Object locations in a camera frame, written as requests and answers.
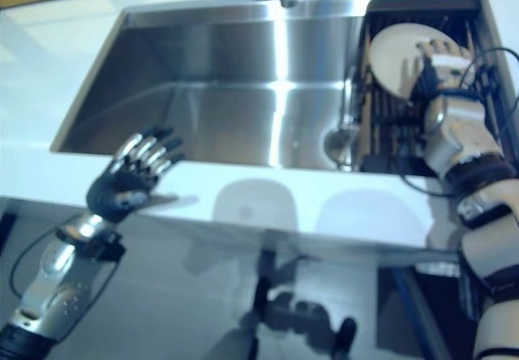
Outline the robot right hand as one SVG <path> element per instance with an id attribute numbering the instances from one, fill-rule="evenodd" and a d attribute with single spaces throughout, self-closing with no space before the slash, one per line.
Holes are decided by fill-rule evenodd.
<path id="1" fill-rule="evenodd" d="M 454 41 L 438 38 L 416 44 L 419 76 L 411 96 L 425 99 L 440 90 L 468 88 L 475 80 L 474 55 Z"/>

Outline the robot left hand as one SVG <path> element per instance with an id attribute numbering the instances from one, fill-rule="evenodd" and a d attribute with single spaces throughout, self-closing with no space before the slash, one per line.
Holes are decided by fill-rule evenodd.
<path id="1" fill-rule="evenodd" d="M 88 210 L 119 223 L 152 203 L 161 179 L 183 160 L 172 128 L 150 127 L 126 138 L 86 194 Z"/>

